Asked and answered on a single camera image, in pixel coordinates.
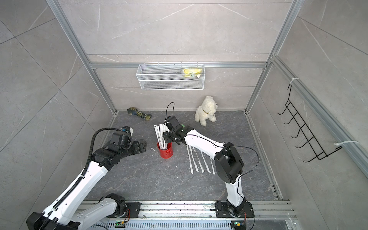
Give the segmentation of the bundle of white straws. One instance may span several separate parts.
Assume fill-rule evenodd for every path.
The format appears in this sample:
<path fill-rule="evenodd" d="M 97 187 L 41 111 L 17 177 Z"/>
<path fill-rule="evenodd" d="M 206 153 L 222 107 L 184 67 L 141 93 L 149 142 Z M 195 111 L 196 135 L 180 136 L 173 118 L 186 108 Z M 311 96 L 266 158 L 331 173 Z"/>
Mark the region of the bundle of white straws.
<path fill-rule="evenodd" d="M 168 132 L 169 129 L 165 124 L 154 125 L 154 129 L 157 136 L 159 148 L 161 150 L 166 150 L 168 148 L 168 144 L 165 142 L 163 135 L 164 132 Z"/>

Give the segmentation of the red cup container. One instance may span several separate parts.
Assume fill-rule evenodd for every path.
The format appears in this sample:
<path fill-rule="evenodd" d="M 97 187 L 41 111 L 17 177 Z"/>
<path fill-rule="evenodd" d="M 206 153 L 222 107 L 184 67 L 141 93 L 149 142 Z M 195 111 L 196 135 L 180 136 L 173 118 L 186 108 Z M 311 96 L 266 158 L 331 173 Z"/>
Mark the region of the red cup container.
<path fill-rule="evenodd" d="M 167 149 L 161 149 L 159 143 L 157 143 L 157 148 L 162 158 L 169 159 L 173 156 L 172 143 L 168 143 Z"/>

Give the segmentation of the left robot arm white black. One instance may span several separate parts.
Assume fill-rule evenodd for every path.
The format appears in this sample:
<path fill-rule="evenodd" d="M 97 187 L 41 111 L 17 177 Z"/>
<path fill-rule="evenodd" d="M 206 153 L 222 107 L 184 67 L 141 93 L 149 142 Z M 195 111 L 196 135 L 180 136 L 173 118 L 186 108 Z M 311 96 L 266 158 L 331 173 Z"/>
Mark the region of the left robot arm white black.
<path fill-rule="evenodd" d="M 73 183 L 41 213 L 32 213 L 27 221 L 30 230 L 86 230 L 105 217 L 129 217 L 130 210 L 125 198 L 117 194 L 108 194 L 92 208 L 77 212 L 78 207 L 94 186 L 121 159 L 146 151 L 147 143 L 133 141 L 127 146 L 108 142 L 96 150 L 88 166 Z"/>

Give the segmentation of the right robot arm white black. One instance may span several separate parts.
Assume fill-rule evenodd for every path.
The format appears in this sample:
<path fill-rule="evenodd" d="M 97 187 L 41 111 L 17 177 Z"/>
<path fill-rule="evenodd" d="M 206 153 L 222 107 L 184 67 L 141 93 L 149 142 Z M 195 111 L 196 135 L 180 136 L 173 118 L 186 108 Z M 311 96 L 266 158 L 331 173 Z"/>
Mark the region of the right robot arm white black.
<path fill-rule="evenodd" d="M 166 117 L 164 124 L 169 129 L 163 135 L 166 142 L 192 146 L 214 160 L 216 174 L 226 185 L 228 214 L 235 218 L 243 214 L 253 218 L 255 216 L 253 207 L 246 201 L 241 191 L 241 177 L 245 175 L 242 170 L 244 163 L 236 146 L 230 142 L 224 144 L 211 140 L 194 128 L 180 124 L 175 116 Z"/>

